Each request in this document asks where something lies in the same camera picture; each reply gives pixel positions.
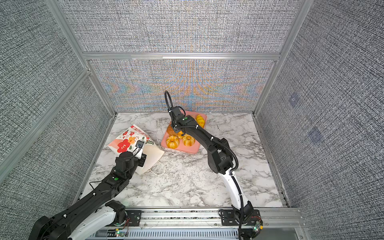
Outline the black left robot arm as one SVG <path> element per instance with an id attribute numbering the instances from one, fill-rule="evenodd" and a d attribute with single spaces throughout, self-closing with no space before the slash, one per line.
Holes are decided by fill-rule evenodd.
<path id="1" fill-rule="evenodd" d="M 145 154 L 121 153 L 111 172 L 85 197 L 50 218 L 39 218 L 29 239 L 85 240 L 105 226 L 126 225 L 126 207 L 114 198 L 129 184 L 136 169 L 144 166 L 146 158 Z"/>

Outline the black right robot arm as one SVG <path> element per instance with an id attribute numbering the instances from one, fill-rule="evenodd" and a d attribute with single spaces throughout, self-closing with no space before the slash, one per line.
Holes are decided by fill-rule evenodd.
<path id="1" fill-rule="evenodd" d="M 168 113 L 171 117 L 171 126 L 176 133 L 183 132 L 193 137 L 207 150 L 209 167 L 223 179 L 230 194 L 234 218 L 239 225 L 244 225 L 249 221 L 254 208 L 237 179 L 236 170 L 239 167 L 239 160 L 231 150 L 228 141 L 207 132 L 192 116 L 186 115 L 179 107 L 168 107 Z"/>

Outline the round brown fake bun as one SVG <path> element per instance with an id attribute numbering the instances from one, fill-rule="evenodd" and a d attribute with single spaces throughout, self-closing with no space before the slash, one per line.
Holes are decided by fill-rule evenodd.
<path id="1" fill-rule="evenodd" d="M 177 133 L 174 131 L 172 125 L 168 125 L 167 127 L 167 133 L 170 135 L 170 136 L 176 136 Z"/>

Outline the yellow twisted fake bread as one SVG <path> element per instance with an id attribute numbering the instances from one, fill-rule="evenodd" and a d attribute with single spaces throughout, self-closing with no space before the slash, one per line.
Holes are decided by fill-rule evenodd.
<path id="1" fill-rule="evenodd" d="M 179 139 L 182 139 L 184 137 L 184 133 L 182 131 L 177 133 L 177 136 Z"/>

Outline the small yellow fake bread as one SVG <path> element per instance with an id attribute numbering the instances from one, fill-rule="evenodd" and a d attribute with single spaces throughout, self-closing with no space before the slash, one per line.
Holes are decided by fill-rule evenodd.
<path id="1" fill-rule="evenodd" d="M 186 146 L 186 147 L 192 147 L 196 142 L 195 138 L 193 138 L 192 136 L 187 135 L 187 134 L 185 134 L 182 137 L 182 140 L 183 140 L 184 146 Z"/>

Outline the yellow striped oval fake bread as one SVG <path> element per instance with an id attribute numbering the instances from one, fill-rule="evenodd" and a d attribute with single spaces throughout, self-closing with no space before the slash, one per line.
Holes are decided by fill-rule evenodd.
<path id="1" fill-rule="evenodd" d="M 205 126 L 205 119 L 201 115 L 196 116 L 196 121 L 201 128 Z"/>

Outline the white floral paper bag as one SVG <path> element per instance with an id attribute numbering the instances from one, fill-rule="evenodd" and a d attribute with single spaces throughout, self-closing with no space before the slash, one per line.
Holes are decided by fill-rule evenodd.
<path id="1" fill-rule="evenodd" d="M 145 133 L 136 125 L 131 125 L 123 131 L 115 140 L 108 144 L 108 147 L 119 155 L 123 152 L 131 152 L 137 158 L 146 155 L 146 160 L 142 167 L 138 167 L 136 173 L 142 175 L 149 171 L 164 155 L 162 151 Z"/>

